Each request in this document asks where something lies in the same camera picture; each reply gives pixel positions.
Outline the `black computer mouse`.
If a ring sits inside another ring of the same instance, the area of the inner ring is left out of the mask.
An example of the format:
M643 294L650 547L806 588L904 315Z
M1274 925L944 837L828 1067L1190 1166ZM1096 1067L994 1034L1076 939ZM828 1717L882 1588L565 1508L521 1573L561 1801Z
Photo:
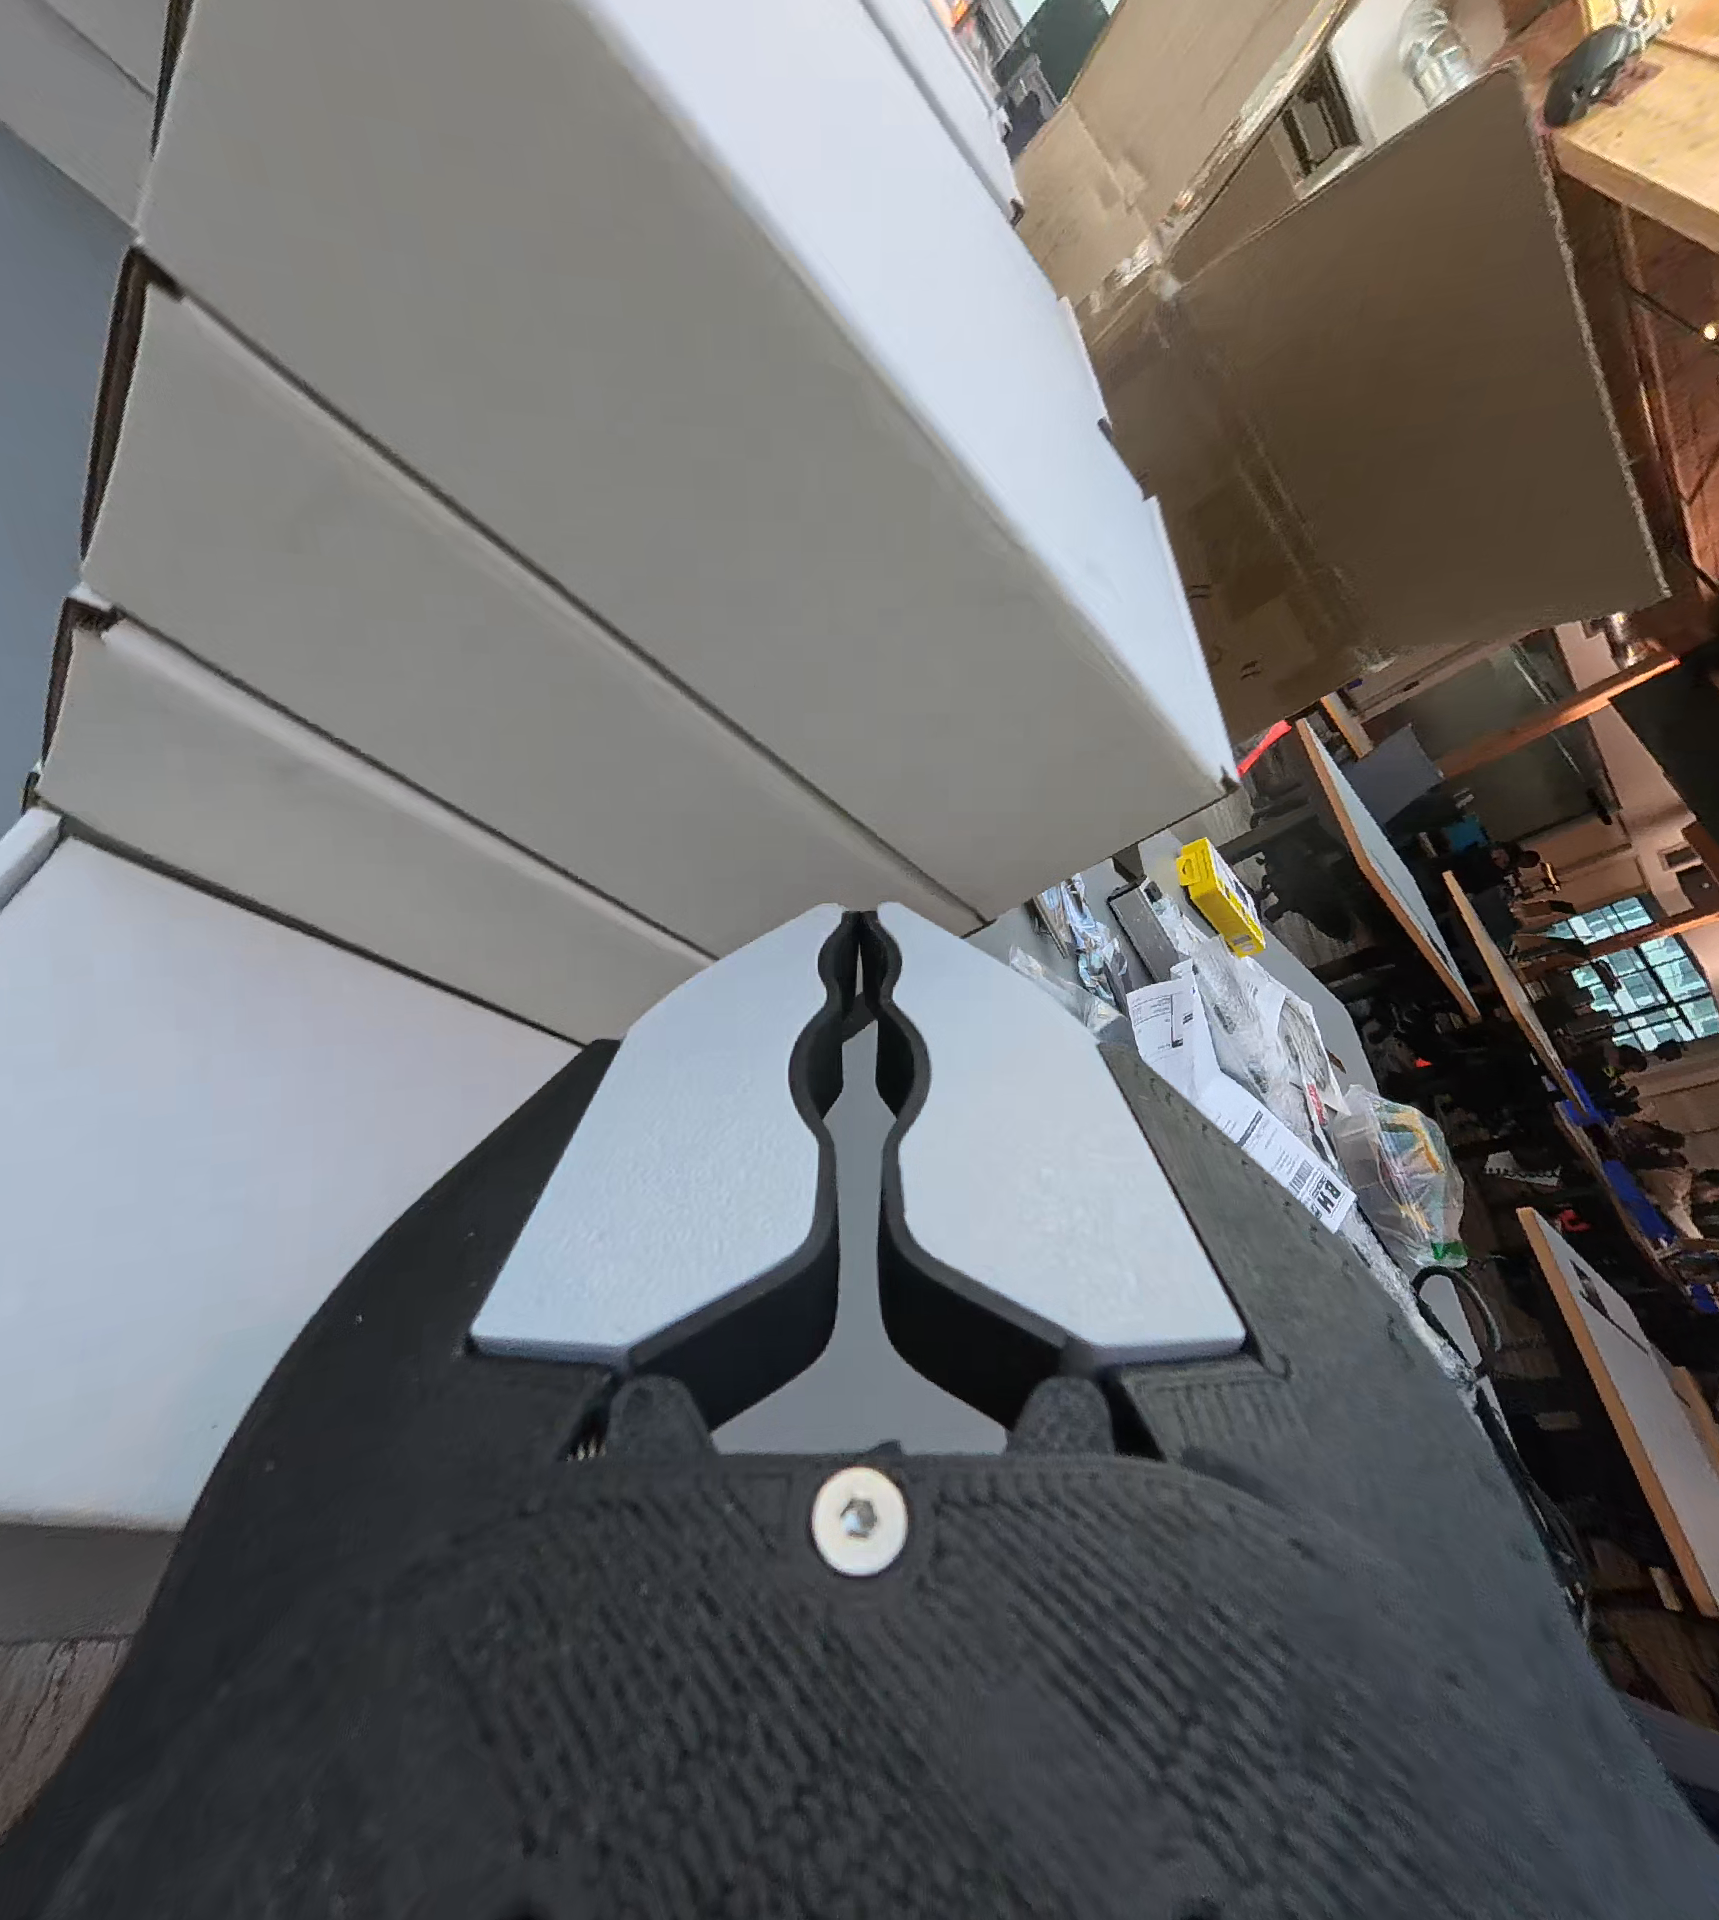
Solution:
M1566 130L1584 121L1638 64L1644 45L1622 21L1588 32L1546 76L1544 126Z

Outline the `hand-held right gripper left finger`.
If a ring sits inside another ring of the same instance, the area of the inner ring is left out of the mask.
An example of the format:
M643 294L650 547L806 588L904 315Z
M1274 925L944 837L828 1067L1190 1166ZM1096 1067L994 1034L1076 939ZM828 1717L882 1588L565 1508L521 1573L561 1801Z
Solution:
M818 907L619 1044L479 1311L487 1356L678 1381L710 1429L824 1354L858 923Z

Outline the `yellow small box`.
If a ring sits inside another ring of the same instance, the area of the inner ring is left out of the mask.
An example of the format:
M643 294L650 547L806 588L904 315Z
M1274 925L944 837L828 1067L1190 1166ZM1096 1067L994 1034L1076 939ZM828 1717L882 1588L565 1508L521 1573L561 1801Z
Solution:
M1176 878L1186 901L1232 954L1256 958L1268 948L1256 901L1210 839L1184 842L1176 857Z

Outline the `clear plastic bag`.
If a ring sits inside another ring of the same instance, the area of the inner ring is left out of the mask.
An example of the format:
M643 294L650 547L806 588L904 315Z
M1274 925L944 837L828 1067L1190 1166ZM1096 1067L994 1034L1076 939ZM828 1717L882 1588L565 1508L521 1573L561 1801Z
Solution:
M1408 1275L1466 1269L1464 1180L1440 1127L1418 1108L1350 1084L1330 1136L1368 1224Z

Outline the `large brown cardboard box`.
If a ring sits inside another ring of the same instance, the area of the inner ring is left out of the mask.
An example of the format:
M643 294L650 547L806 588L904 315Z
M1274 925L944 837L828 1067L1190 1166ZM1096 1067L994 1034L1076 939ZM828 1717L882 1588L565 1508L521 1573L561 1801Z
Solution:
M1018 162L1238 741L1666 595L1516 61L1268 211L1240 184L1346 12L1120 5Z

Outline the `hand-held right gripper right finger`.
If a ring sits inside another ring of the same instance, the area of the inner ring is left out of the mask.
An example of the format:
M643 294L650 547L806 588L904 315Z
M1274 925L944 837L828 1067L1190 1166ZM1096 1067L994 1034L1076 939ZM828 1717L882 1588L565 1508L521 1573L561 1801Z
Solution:
M1248 1326L1088 1026L998 958L884 905L878 1296L894 1350L1016 1430L1048 1381L1220 1362Z

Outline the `white table with wooden edge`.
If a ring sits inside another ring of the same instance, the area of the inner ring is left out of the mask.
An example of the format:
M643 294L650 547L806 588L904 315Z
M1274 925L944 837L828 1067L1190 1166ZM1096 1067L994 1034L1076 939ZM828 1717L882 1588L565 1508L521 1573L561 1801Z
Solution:
M1330 839L1346 851L1352 870L1400 934L1448 994L1456 1012L1472 1023L1484 1021L1472 984L1450 948L1448 936L1384 828L1372 819L1348 776L1328 755L1326 744L1304 719L1294 722L1292 744L1304 761L1304 789L1312 815Z
M1520 1208L1518 1223L1692 1607L1719 1621L1719 1425L1710 1405L1546 1216Z

